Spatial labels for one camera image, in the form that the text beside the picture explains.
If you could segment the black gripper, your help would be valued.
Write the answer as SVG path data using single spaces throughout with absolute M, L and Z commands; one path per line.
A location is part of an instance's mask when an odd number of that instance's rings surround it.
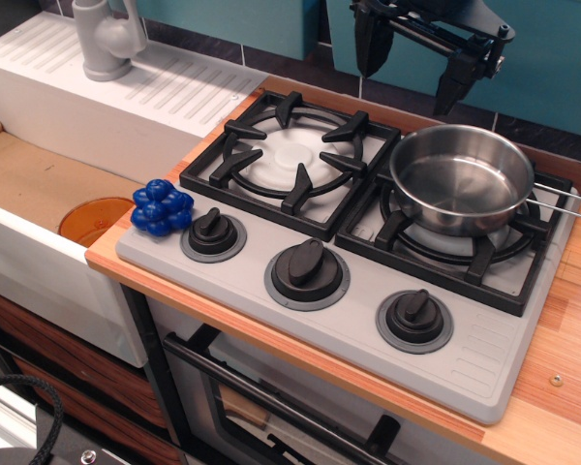
M 364 78 L 385 63 L 396 33 L 447 57 L 433 114 L 449 115 L 474 84 L 492 78 L 514 29 L 483 1 L 353 1 L 355 56 Z

